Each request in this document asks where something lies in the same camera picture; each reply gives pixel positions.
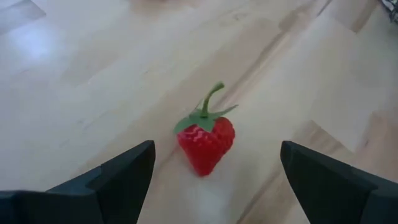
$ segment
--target strawberry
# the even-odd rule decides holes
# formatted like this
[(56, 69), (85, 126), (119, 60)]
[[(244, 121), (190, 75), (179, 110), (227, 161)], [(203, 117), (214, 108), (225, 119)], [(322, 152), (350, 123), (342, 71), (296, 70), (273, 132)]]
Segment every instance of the strawberry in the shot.
[(217, 113), (208, 112), (208, 104), (213, 93), (224, 88), (222, 82), (217, 83), (207, 94), (203, 108), (197, 109), (176, 125), (174, 133), (182, 149), (185, 151), (196, 173), (203, 177), (209, 175), (233, 144), (235, 130), (224, 114), (237, 105)]

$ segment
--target strawberry calyx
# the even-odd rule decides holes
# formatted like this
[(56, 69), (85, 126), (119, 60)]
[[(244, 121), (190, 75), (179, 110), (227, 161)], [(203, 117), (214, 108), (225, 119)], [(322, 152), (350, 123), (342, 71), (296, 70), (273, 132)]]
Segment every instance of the strawberry calyx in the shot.
[(227, 108), (220, 112), (209, 113), (208, 106), (210, 102), (211, 96), (216, 93), (218, 90), (224, 88), (223, 82), (218, 82), (207, 94), (205, 100), (203, 101), (202, 109), (198, 109), (197, 107), (190, 113), (187, 117), (183, 118), (181, 121), (177, 123), (174, 127), (174, 134), (178, 134), (179, 132), (185, 130), (186, 128), (196, 124), (201, 127), (203, 130), (207, 132), (211, 132), (216, 123), (216, 119), (235, 109), (237, 105), (234, 105), (230, 108)]

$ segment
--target red strawberry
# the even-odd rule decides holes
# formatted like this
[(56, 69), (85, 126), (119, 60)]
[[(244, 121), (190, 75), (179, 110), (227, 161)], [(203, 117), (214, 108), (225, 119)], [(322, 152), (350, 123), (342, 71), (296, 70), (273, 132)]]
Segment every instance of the red strawberry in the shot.
[(235, 138), (232, 123), (222, 116), (237, 105), (217, 113), (208, 112), (210, 97), (222, 88), (224, 84), (217, 83), (205, 98), (203, 108), (195, 109), (174, 129), (178, 143), (188, 156), (194, 170), (201, 177), (213, 171), (218, 161), (231, 149)]

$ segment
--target strawberry stem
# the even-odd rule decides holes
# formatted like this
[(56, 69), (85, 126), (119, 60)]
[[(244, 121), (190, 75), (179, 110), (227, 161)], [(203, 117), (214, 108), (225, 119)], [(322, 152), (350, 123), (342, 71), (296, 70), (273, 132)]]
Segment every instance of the strawberry stem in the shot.
[(223, 82), (218, 82), (211, 90), (210, 92), (207, 94), (204, 102), (203, 102), (203, 108), (201, 109), (201, 113), (200, 113), (200, 117), (201, 118), (207, 118), (209, 117), (209, 111), (208, 111), (208, 107), (209, 107), (209, 101), (210, 101), (210, 97), (213, 95), (213, 93), (217, 92), (218, 90), (224, 88), (224, 83)]

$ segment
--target wooden floor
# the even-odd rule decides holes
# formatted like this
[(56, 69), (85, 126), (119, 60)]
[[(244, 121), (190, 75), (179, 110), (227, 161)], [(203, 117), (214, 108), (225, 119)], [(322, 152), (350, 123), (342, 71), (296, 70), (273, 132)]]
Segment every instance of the wooden floor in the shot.
[[(397, 40), (376, 0), (2, 0), (0, 190), (154, 139), (140, 224), (307, 223), (283, 140), (398, 180)], [(236, 139), (201, 179), (172, 129), (219, 80)]]

